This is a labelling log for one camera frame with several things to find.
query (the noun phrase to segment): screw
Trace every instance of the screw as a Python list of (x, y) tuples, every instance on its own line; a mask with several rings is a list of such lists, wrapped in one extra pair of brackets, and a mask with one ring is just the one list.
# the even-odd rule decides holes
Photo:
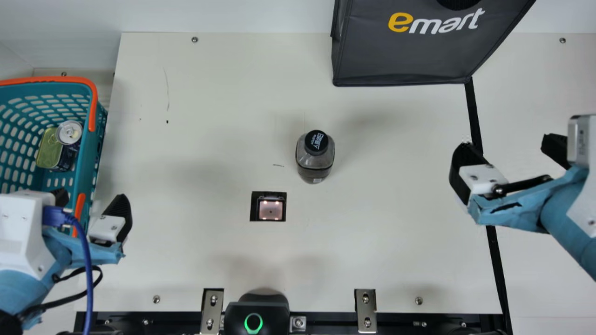
[(296, 326), (296, 328), (302, 328), (303, 325), (304, 325), (304, 322), (302, 322), (302, 320), (300, 318), (294, 319), (294, 326)]

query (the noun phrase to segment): black base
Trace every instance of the black base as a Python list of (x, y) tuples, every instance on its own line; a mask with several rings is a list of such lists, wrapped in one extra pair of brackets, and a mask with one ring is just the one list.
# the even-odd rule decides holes
[[(292, 312), (292, 315), (306, 316), (306, 333), (351, 335), (358, 334), (356, 313)], [(198, 334), (201, 324), (200, 312), (96, 312), (96, 325), (104, 325), (107, 320), (117, 322), (130, 320), (144, 325), (146, 335)], [(484, 333), (503, 329), (501, 314), (410, 314), (378, 313), (378, 334), (445, 335), (446, 329), (461, 327), (464, 322), (465, 334)], [(85, 313), (78, 312), (74, 324), (75, 331), (82, 331)]]

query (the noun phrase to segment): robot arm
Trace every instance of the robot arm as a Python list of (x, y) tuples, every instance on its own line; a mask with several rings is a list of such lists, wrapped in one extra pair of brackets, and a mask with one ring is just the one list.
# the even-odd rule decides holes
[(476, 224), (551, 234), (596, 280), (596, 173), (589, 173), (596, 166), (596, 115), (571, 118), (568, 135), (545, 135), (542, 142), (542, 151), (567, 169), (561, 178), (509, 183), (473, 144), (463, 143), (449, 183)]
[[(56, 206), (68, 202), (64, 196), (30, 190), (0, 194), (0, 327), (17, 324), (20, 330), (39, 323), (43, 311), (29, 313), (31, 307), (42, 303), (66, 269), (83, 267), (79, 239), (64, 233), (72, 229), (70, 213)], [(92, 264), (118, 263), (132, 227), (126, 196), (117, 196), (89, 226)]]

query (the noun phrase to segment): plastic bottle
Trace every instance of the plastic bottle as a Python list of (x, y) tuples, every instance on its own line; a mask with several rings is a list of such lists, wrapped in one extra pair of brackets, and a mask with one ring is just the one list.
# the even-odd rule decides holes
[(323, 131), (302, 135), (296, 144), (298, 174), (309, 184), (322, 182), (331, 172), (335, 158), (335, 142)]

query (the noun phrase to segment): white tabletop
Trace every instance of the white tabletop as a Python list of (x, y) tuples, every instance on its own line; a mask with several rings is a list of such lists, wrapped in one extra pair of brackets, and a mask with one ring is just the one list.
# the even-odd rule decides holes
[[(562, 174), (540, 141), (595, 105), (595, 42), (514, 34), (475, 75), (486, 157), (510, 180)], [(96, 310), (270, 287), (295, 311), (353, 311), (374, 288), (380, 312), (500, 313), (485, 229), (447, 178), (470, 139), (463, 86), (336, 88), (330, 51), (325, 34), (122, 35), (95, 208), (125, 193), (134, 227)], [(336, 162), (307, 185), (294, 148), (315, 128)], [(249, 222), (252, 191), (287, 192), (287, 221)], [(596, 285), (550, 236), (498, 231), (514, 318), (596, 317)]]

